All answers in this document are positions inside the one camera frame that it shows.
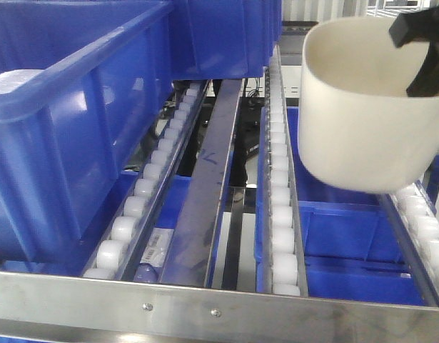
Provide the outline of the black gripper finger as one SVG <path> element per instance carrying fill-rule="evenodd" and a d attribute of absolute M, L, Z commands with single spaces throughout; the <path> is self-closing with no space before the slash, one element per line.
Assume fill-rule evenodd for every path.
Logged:
<path fill-rule="evenodd" d="M 396 48 L 413 42 L 429 43 L 423 63 L 406 94 L 409 97 L 439 95 L 439 6 L 399 14 L 388 33 Z"/>

